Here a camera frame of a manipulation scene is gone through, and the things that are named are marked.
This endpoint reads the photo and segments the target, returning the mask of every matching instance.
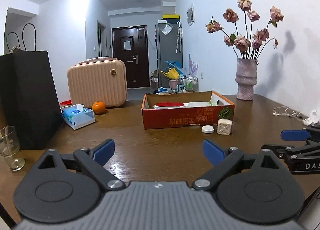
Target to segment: red cardboard box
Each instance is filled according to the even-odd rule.
[[[155,104],[165,102],[212,102],[209,107],[184,107],[154,109]],[[215,91],[145,94],[142,101],[142,119],[145,129],[174,128],[187,125],[217,124],[219,119],[233,119],[235,104]]]

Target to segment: pink suitcase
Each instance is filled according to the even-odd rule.
[[[97,58],[68,70],[68,85],[72,104],[91,108],[101,101],[106,106],[121,106],[127,99],[125,64],[116,58]]]

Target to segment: refrigerator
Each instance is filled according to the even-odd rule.
[[[165,35],[162,32],[162,29],[166,27],[166,23],[156,24],[156,45],[157,45],[157,63],[158,63],[158,82],[159,87],[168,88],[169,82],[168,79],[160,73],[163,71],[168,64],[165,61],[177,61],[183,67],[182,62],[182,46],[181,53],[180,44],[178,47],[178,52],[176,53],[177,47],[177,38],[178,38],[178,24],[171,24],[173,29]]]

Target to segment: ceramic vase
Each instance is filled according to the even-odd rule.
[[[236,82],[238,83],[237,98],[250,101],[253,99],[253,86],[257,84],[257,61],[238,58]]]

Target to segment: wooden table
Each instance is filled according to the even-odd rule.
[[[179,181],[188,184],[211,168],[202,154],[202,142],[209,138],[228,148],[237,146],[246,153],[257,153],[266,143],[281,143],[280,133],[286,129],[301,129],[302,122],[288,117],[272,116],[273,108],[281,106],[262,96],[253,101],[236,100],[233,134],[221,136],[204,134],[198,126],[144,130],[141,101],[130,101],[122,108],[109,109],[96,116],[96,123],[73,131],[63,124],[48,148],[60,153],[72,153],[80,147],[93,148],[107,138],[116,143],[113,158],[105,165],[115,176],[128,183],[141,181]],[[0,161],[0,202],[16,222],[20,221],[12,202],[16,186],[44,151],[22,151],[26,165],[21,171],[11,172],[3,159]],[[305,196],[319,185],[320,175],[295,175]]]

